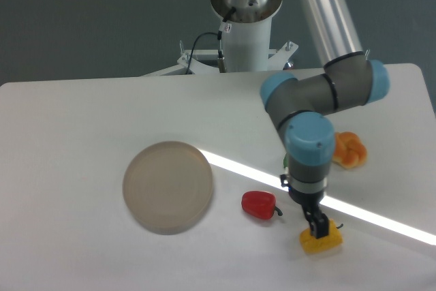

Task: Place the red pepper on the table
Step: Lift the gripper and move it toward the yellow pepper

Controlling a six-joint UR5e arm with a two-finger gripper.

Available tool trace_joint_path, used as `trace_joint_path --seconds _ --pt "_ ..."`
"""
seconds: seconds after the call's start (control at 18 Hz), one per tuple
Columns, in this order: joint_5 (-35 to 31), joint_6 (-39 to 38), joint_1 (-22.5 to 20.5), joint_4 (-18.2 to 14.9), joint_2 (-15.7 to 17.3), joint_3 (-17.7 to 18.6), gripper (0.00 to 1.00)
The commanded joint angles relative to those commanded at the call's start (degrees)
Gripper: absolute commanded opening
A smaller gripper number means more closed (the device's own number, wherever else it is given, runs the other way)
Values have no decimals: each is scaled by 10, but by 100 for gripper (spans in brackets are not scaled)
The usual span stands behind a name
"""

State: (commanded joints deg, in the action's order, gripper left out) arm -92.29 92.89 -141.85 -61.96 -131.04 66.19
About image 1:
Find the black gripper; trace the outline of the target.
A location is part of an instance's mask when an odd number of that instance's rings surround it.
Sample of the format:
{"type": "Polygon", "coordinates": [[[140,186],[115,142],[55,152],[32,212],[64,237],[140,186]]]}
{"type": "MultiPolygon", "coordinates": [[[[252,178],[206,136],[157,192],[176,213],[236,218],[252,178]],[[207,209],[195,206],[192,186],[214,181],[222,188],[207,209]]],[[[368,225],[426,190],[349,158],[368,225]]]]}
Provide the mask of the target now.
{"type": "Polygon", "coordinates": [[[290,174],[280,176],[281,186],[288,189],[290,198],[299,204],[309,223],[309,233],[315,239],[329,235],[329,219],[320,210],[320,202],[327,188],[327,178],[317,182],[302,182],[290,174]]]}

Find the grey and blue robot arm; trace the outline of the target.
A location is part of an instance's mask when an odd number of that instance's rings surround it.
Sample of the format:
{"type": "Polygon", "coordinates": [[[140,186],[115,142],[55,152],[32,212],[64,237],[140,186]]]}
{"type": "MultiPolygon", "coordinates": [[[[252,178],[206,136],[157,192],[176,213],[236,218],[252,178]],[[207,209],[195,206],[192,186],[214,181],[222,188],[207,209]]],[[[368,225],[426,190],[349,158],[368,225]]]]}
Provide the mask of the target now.
{"type": "Polygon", "coordinates": [[[304,80],[285,72],[285,60],[268,53],[282,1],[211,0],[221,19],[217,65],[222,73],[272,71],[260,95],[286,151],[281,184],[321,239],[330,235],[320,201],[336,145],[328,115],[384,98],[390,81],[384,65],[364,54],[345,0],[303,0],[324,71],[304,80]]]}

